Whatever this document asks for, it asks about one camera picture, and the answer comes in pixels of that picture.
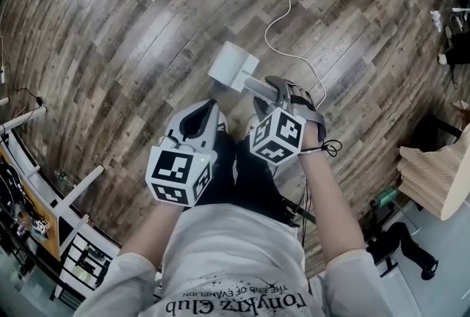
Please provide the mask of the person's black trousers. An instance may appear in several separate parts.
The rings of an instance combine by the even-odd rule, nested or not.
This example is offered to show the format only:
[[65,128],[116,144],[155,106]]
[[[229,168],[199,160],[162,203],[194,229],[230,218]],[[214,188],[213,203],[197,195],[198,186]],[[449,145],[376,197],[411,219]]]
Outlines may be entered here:
[[295,227],[275,185],[268,163],[249,151],[249,138],[236,142],[226,131],[219,130],[214,143],[217,160],[212,179],[199,198],[198,205],[232,204]]

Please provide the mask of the white table leg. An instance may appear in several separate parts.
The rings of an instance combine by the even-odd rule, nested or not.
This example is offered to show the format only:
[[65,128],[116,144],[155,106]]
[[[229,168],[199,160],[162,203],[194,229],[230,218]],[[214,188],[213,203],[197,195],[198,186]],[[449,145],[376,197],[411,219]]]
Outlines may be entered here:
[[47,108],[45,106],[39,106],[36,109],[33,109],[26,114],[22,114],[16,118],[13,118],[6,123],[0,124],[0,136],[5,135],[8,131],[11,131],[18,126],[23,125],[24,123],[29,122],[30,120],[35,119],[47,112]]

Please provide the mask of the crumpled white paper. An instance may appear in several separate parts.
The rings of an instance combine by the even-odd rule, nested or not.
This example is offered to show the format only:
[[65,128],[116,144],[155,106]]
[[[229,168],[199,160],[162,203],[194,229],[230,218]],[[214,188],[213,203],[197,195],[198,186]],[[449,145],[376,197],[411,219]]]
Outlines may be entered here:
[[442,22],[441,22],[440,12],[438,10],[432,10],[432,11],[430,11],[430,15],[431,15],[434,26],[436,27],[438,32],[441,33],[442,29],[443,29],[443,25],[442,25]]

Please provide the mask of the wooden desk with white legs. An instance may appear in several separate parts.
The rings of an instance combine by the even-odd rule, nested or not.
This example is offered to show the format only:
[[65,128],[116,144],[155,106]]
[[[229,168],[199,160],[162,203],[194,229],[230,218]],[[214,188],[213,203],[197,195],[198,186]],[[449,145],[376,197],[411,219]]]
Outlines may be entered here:
[[49,228],[47,229],[47,239],[39,240],[39,243],[57,260],[61,259],[61,254],[64,252],[65,248],[68,246],[67,240],[72,240],[73,236],[79,231],[81,226],[87,224],[88,215],[85,214],[78,222],[71,223],[73,226],[73,232],[69,234],[66,239],[63,241],[62,246],[59,245],[59,218],[62,217],[65,219],[65,213],[70,209],[73,202],[80,197],[90,184],[104,172],[104,167],[98,165],[89,175],[87,175],[77,186],[73,188],[63,198],[57,198],[55,195],[55,200],[57,204],[52,207],[50,202],[41,194],[40,187],[35,186],[30,178],[33,175],[38,174],[40,167],[36,166],[30,171],[24,172],[19,163],[15,160],[12,153],[8,147],[4,144],[0,145],[0,155],[2,155],[8,164],[13,166],[17,173],[19,174],[21,185],[24,188],[26,196],[33,202],[36,207],[39,215],[41,215],[48,223]]

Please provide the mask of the black office chair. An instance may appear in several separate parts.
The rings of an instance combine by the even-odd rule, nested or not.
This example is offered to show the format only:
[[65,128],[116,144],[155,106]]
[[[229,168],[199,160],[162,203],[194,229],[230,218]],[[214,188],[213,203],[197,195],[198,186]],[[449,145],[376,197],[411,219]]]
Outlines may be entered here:
[[412,239],[405,223],[395,222],[389,229],[384,230],[383,224],[390,216],[391,213],[387,213],[378,220],[377,213],[373,210],[369,226],[363,229],[366,251],[372,255],[375,265],[386,264],[386,270],[380,277],[384,278],[397,268],[398,264],[392,263],[391,256],[397,249],[401,249],[402,254],[422,270],[423,280],[433,279],[438,261]]

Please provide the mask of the black and white metal rack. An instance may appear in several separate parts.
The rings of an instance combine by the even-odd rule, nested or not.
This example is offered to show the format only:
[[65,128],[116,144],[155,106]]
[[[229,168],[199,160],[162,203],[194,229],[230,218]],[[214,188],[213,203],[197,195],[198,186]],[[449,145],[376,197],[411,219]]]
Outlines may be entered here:
[[103,281],[120,245],[96,227],[80,220],[59,218],[59,242],[66,248],[61,254],[60,281],[81,297],[87,298]]

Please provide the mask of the person's right hand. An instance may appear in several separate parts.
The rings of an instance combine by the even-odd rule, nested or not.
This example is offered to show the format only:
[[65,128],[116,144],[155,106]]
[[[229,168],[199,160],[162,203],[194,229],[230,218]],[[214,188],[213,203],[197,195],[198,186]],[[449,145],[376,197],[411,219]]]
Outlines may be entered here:
[[295,83],[288,83],[290,104],[295,109],[308,109],[312,112],[316,111],[314,100],[309,91],[303,89]]

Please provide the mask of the round cream table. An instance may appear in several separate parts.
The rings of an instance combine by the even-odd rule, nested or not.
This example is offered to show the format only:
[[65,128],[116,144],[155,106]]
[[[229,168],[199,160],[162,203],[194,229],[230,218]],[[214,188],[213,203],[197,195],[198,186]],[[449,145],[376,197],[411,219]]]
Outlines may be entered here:
[[464,200],[470,194],[470,124],[466,126],[465,131],[452,147],[454,150],[461,152],[462,159],[444,201],[441,211],[442,221],[450,218],[462,206]]

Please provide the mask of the green box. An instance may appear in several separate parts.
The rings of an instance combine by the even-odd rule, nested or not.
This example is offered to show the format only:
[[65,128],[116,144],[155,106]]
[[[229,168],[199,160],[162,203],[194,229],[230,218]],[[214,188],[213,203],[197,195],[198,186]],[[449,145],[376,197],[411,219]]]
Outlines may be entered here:
[[376,199],[375,207],[377,210],[386,207],[390,204],[395,204],[398,191],[393,186],[388,187],[383,192],[381,192]]

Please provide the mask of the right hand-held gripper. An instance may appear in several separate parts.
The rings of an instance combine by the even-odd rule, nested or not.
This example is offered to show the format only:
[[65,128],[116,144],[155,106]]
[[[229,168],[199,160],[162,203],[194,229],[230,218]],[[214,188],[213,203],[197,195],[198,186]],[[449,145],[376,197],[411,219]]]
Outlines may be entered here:
[[306,123],[315,123],[318,141],[325,140],[325,120],[317,111],[295,109],[291,106],[287,80],[267,76],[265,81],[276,91],[275,99],[272,99],[276,105],[258,96],[253,98],[259,124],[250,133],[250,152],[268,164],[282,164],[303,151]]

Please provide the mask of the person's white printed shirt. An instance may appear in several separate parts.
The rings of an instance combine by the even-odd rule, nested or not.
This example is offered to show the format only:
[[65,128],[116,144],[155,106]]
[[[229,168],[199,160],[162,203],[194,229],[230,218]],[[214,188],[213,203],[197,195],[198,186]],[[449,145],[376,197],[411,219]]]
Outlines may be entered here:
[[74,317],[392,317],[372,256],[331,261],[314,296],[293,227],[234,205],[184,212],[163,260],[124,254]]

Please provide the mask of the person's left forearm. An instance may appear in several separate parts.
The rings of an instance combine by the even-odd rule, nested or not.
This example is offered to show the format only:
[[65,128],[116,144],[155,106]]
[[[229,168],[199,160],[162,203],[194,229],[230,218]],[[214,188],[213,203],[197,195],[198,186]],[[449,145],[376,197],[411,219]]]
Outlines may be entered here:
[[141,255],[158,269],[183,210],[182,205],[159,203],[123,245],[119,255]]

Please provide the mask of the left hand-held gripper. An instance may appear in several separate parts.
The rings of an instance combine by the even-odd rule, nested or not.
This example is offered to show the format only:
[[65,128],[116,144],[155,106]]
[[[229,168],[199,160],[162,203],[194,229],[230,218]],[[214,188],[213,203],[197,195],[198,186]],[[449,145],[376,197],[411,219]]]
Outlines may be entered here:
[[[213,151],[220,108],[215,99],[199,101],[175,114],[167,136],[151,148],[145,181],[160,203],[194,206],[213,176]],[[201,149],[177,139],[197,139]]]

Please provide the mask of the person's right forearm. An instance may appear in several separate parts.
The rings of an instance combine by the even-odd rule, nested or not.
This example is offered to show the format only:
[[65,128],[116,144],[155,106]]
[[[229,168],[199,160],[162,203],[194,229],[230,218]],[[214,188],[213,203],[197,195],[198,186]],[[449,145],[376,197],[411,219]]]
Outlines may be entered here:
[[316,123],[308,122],[303,134],[299,155],[306,180],[311,190],[317,234],[326,262],[356,249],[364,249],[364,237],[358,220],[344,198],[333,170],[320,146]]

